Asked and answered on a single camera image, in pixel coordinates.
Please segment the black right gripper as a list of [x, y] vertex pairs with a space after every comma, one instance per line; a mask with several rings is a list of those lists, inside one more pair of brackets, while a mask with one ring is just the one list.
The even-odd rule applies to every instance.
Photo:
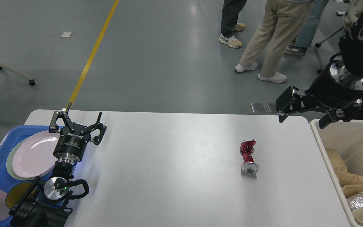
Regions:
[[275, 106], [280, 123], [295, 113], [326, 112], [319, 120], [319, 128], [323, 129], [340, 120], [355, 119], [363, 110], [362, 95], [363, 78], [349, 72], [343, 61], [332, 61], [305, 92], [289, 86], [277, 98]]

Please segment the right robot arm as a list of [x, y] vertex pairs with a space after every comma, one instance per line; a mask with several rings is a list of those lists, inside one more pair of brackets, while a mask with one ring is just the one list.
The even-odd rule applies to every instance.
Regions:
[[319, 120], [325, 128], [340, 120], [350, 122], [363, 111], [363, 12], [340, 38], [339, 49], [341, 60], [332, 56], [307, 90], [289, 86], [277, 98], [280, 123], [291, 114], [313, 111], [325, 114]]

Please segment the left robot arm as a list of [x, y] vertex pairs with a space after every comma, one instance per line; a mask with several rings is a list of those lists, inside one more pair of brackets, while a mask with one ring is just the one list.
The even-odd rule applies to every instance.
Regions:
[[71, 200], [89, 194], [89, 185], [83, 179], [74, 180], [72, 171], [83, 160], [89, 142], [99, 145], [107, 127], [101, 122], [102, 112], [94, 124], [86, 126], [72, 122], [69, 110], [72, 102], [61, 111], [55, 111], [49, 124], [50, 133], [59, 133], [53, 151], [57, 158], [49, 179], [36, 176], [9, 211], [12, 227], [63, 227], [73, 209]]

